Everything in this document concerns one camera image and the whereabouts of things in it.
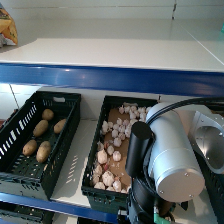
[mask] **black cable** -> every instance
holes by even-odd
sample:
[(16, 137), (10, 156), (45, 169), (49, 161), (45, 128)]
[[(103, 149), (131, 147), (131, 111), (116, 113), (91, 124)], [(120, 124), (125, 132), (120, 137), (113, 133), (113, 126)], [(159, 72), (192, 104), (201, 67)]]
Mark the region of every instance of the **black cable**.
[(190, 99), (190, 100), (183, 100), (183, 101), (171, 104), (169, 106), (166, 106), (166, 107), (162, 108), (161, 110), (157, 111), (146, 121), (146, 124), (150, 125), (160, 115), (162, 115), (170, 110), (174, 110), (178, 107), (183, 107), (183, 106), (190, 105), (190, 104), (205, 104), (205, 103), (217, 103), (217, 102), (224, 102), (224, 97), (207, 97), (207, 98), (196, 98), (196, 99)]

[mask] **shelf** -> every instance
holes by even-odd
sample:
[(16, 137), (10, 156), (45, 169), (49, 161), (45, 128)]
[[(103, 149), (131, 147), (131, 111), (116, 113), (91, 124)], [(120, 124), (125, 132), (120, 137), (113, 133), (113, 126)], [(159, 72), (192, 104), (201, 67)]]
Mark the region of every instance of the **shelf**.
[[(81, 182), (88, 154), (94, 137), (97, 121), (81, 120), (72, 141), (68, 156), (62, 167), (51, 201), (0, 193), (0, 201), (41, 208), (66, 215), (91, 218), (117, 223), (116, 215), (90, 209), (89, 202), (81, 193)], [(177, 206), (174, 211), (177, 222), (216, 223), (206, 189), (189, 202), (187, 211)]]
[(222, 24), (221, 19), (17, 20), (19, 45), (0, 49), (0, 82), (223, 95)]

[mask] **crate handle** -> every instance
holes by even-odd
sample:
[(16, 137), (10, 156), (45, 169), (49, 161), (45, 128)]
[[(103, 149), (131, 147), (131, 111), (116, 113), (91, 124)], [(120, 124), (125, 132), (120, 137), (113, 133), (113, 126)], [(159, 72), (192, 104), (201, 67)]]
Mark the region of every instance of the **crate handle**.
[(58, 103), (64, 103), (65, 98), (64, 97), (53, 97), (53, 101), (58, 102)]

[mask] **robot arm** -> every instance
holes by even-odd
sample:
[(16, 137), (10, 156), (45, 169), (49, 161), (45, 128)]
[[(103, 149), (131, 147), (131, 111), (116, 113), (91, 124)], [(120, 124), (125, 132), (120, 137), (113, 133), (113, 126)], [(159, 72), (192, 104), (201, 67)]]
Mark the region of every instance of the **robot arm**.
[[(224, 171), (223, 118), (201, 105), (176, 106), (172, 110), (169, 107), (164, 103), (155, 105), (147, 115), (146, 120), (151, 119), (148, 124), (133, 125), (129, 142), (126, 171), (134, 178), (132, 204), (139, 206), (139, 211), (147, 210), (151, 216), (155, 206), (161, 208), (168, 202), (166, 211), (169, 211), (173, 202), (191, 200), (203, 190), (205, 181), (193, 150), (203, 156), (213, 172)], [(147, 156), (146, 174), (142, 167)], [(150, 189), (147, 175), (154, 182), (154, 189)], [(135, 222), (136, 210), (130, 211), (131, 223), (141, 223)], [(161, 214), (154, 214), (154, 222), (157, 216)]]

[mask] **blue shelf edge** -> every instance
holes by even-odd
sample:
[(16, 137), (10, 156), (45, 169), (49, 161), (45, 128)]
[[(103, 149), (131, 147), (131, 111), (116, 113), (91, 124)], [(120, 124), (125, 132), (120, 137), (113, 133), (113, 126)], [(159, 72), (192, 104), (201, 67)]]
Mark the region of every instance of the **blue shelf edge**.
[(85, 208), (76, 205), (64, 204), (55, 201), (44, 201), (35, 198), (28, 198), (19, 195), (11, 195), (0, 193), (0, 201), (33, 208), (43, 209), (47, 211), (63, 213), (67, 215), (74, 215), (78, 217), (98, 220), (102, 222), (118, 223), (115, 214), (104, 213), (90, 208)]
[(224, 95), (224, 71), (0, 63), (0, 83), (183, 96)]

